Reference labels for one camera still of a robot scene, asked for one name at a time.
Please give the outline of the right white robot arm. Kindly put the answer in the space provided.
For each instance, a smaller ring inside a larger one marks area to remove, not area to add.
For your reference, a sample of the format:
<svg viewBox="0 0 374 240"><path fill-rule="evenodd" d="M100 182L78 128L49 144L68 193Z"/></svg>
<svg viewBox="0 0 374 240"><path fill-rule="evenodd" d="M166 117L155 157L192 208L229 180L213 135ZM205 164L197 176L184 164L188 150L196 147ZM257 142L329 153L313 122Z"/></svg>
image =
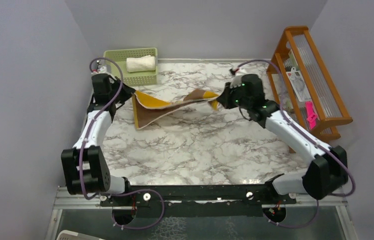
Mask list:
<svg viewBox="0 0 374 240"><path fill-rule="evenodd" d="M307 194L316 200L344 186L349 180L347 153L341 146L332 147L307 132L280 105L266 99L262 80L245 74L226 82L217 102L225 109L244 109L251 121L275 134L308 167L303 172L286 173L266 182L264 199L275 204L287 194Z"/></svg>

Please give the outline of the yellow bear towel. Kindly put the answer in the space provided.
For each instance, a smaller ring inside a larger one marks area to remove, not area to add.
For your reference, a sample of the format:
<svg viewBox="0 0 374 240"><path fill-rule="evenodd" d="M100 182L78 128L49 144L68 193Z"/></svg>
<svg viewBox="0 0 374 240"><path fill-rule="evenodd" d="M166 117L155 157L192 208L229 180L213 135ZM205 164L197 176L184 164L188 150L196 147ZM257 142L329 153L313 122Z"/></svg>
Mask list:
<svg viewBox="0 0 374 240"><path fill-rule="evenodd" d="M195 89L182 100L168 102L146 93L135 91L132 95L134 126L141 130L151 123L192 104L208 103L213 110L218 109L219 95L204 89Z"/></svg>

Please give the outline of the white towel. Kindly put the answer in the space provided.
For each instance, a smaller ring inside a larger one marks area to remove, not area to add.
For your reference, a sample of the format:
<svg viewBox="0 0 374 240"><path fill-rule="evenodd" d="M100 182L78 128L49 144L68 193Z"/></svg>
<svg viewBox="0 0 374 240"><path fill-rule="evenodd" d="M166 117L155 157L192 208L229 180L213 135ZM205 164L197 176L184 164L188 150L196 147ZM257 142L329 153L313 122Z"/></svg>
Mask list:
<svg viewBox="0 0 374 240"><path fill-rule="evenodd" d="M129 57L126 59L126 70L129 73L148 72L156 69L156 57L146 55L142 57Z"/></svg>

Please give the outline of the green plastic basket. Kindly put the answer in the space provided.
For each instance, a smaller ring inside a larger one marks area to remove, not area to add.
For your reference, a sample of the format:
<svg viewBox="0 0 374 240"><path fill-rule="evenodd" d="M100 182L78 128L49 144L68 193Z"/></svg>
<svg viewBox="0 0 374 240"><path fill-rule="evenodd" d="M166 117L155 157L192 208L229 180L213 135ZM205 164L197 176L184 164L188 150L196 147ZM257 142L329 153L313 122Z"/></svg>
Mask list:
<svg viewBox="0 0 374 240"><path fill-rule="evenodd" d="M130 87L158 83L158 49L155 47L106 50L102 63L116 77Z"/></svg>

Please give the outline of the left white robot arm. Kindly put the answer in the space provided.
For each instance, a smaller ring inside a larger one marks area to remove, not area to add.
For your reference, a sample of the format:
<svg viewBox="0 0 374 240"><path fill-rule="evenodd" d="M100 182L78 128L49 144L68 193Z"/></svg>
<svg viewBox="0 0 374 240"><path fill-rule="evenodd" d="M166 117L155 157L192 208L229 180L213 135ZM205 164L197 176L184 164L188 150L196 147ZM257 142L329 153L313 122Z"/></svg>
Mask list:
<svg viewBox="0 0 374 240"><path fill-rule="evenodd" d="M112 176L102 151L106 133L116 112L135 92L109 73L94 72L93 94L87 108L87 119L77 142L61 153L67 191L71 195L113 194L119 205L132 200L126 177Z"/></svg>

